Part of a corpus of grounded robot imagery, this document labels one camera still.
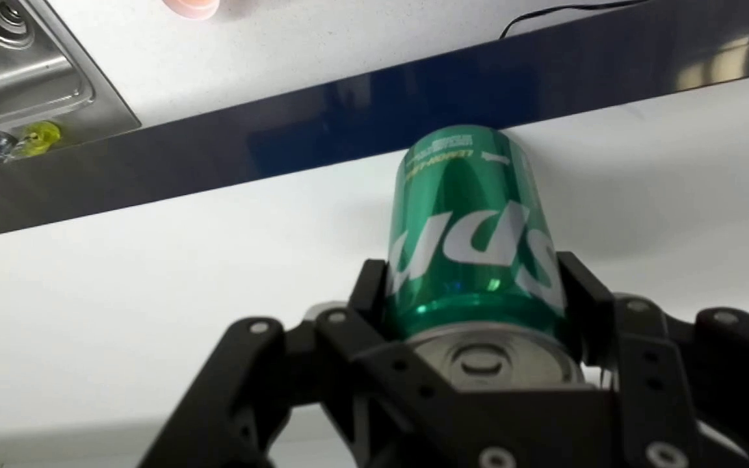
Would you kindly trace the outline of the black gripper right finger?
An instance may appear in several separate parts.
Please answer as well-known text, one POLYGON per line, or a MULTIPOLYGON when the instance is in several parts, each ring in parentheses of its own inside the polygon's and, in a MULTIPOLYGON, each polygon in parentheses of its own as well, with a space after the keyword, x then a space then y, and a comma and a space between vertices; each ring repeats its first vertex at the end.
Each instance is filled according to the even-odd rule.
POLYGON ((749 311, 704 307, 692 321, 608 290, 560 255, 583 360, 610 368, 626 468, 749 468, 749 311))

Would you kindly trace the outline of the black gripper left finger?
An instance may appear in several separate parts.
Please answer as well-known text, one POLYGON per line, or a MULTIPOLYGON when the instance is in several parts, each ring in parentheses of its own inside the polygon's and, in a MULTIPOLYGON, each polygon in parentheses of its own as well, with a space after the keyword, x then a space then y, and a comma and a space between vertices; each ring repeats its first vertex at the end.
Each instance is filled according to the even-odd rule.
POLYGON ((293 331, 271 318, 229 324, 138 468, 277 468, 271 446, 302 406, 328 416, 353 468, 444 468, 376 384, 409 363, 370 373, 328 341, 318 324, 328 315, 293 331))

